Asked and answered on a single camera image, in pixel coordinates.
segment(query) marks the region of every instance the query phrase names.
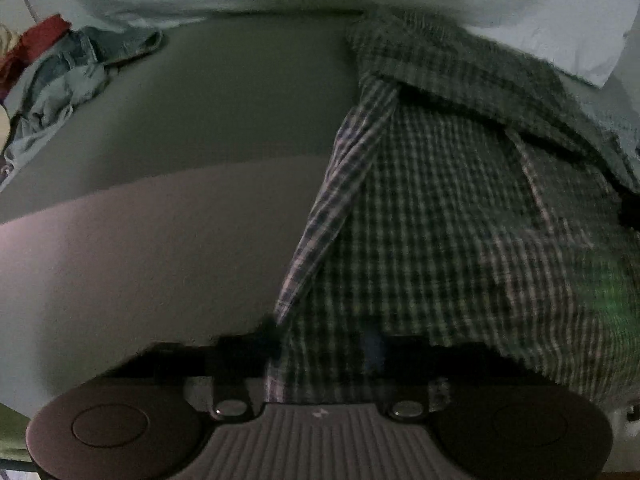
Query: ribbed plastic surface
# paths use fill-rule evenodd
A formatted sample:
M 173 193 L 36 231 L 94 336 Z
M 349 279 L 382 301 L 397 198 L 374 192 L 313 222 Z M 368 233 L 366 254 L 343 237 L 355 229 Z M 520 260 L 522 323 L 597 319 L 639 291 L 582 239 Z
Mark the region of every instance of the ribbed plastic surface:
M 268 404 L 257 420 L 223 426 L 175 480 L 472 480 L 420 426 L 372 404 Z

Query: plaid fabric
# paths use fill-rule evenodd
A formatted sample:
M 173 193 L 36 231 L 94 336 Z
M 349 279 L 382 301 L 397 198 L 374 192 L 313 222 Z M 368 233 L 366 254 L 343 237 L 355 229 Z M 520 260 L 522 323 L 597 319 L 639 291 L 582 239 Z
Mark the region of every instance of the plaid fabric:
M 276 306 L 268 400 L 375 397 L 371 328 L 484 342 L 595 402 L 634 391 L 640 237 L 610 183 L 639 186 L 616 143 L 550 67 L 441 18 L 348 40 L 361 95 Z

